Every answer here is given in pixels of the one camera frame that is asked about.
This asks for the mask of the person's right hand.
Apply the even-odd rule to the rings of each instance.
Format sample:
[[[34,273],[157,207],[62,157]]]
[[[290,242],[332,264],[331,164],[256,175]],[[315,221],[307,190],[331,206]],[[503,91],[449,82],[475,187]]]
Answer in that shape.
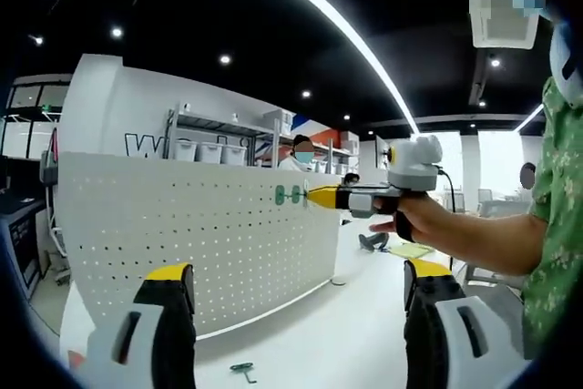
[[[397,232],[408,229],[414,242],[437,247],[446,235],[452,219],[449,211],[426,194],[409,194],[399,198],[393,218],[369,227],[371,232]]]

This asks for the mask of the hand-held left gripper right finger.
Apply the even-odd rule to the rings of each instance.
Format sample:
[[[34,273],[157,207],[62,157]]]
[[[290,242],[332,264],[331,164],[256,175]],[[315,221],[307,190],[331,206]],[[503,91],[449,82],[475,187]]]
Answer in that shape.
[[[465,289],[445,266],[404,262],[408,388],[508,388],[528,367],[517,297]]]

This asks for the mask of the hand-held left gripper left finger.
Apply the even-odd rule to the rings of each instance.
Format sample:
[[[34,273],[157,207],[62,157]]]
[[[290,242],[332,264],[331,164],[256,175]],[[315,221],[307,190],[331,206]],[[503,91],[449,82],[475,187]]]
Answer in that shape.
[[[194,388],[193,268],[158,268],[87,339],[87,388]]]

